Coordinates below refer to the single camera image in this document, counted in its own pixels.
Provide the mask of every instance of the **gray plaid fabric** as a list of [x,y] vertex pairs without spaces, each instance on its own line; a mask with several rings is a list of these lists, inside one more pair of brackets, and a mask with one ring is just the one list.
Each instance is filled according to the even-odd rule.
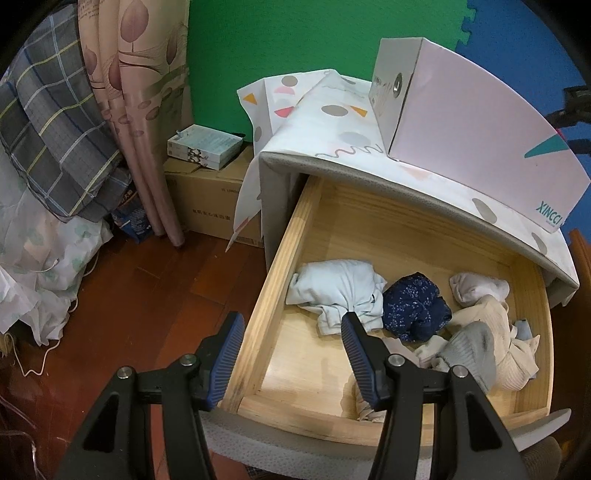
[[0,139],[29,189],[62,219],[97,222],[118,205],[129,172],[90,88],[75,5],[47,17],[0,85]]

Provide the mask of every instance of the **teal triangle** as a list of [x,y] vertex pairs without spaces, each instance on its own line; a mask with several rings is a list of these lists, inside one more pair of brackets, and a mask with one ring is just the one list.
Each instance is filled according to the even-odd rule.
[[568,150],[569,146],[566,144],[559,134],[553,135],[547,140],[544,140],[541,144],[536,145],[529,152],[524,155],[524,158],[536,157],[538,155],[544,155],[545,153],[560,152]]

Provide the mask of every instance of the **open drawer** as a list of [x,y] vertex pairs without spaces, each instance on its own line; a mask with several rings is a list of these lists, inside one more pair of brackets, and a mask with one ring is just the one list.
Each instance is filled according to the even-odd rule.
[[[459,305],[449,287],[451,275],[474,271],[506,279],[509,318],[526,317],[541,335],[535,356],[540,371],[519,392],[495,387],[488,396],[509,430],[550,412],[552,331],[538,266],[433,212],[318,177],[308,179],[281,241],[221,408],[301,435],[378,444],[382,424],[357,421],[355,379],[340,337],[319,337],[316,315],[285,305],[299,265],[338,258],[370,261],[389,283],[419,271],[437,284],[454,311]],[[421,442],[432,441],[433,408],[426,405]]]

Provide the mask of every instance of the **white box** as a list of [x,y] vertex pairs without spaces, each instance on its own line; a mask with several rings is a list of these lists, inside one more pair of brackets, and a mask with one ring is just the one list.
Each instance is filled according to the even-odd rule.
[[426,38],[384,38],[369,98],[388,156],[467,185],[548,232],[589,185],[556,130],[491,73]]
[[191,125],[168,140],[170,157],[220,170],[240,151],[242,138],[213,128]]

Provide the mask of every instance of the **curtain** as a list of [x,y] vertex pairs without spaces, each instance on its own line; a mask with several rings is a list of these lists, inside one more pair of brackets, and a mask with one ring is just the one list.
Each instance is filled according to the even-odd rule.
[[79,0],[90,85],[124,153],[156,235],[184,242],[164,178],[166,143],[181,127],[189,0]]

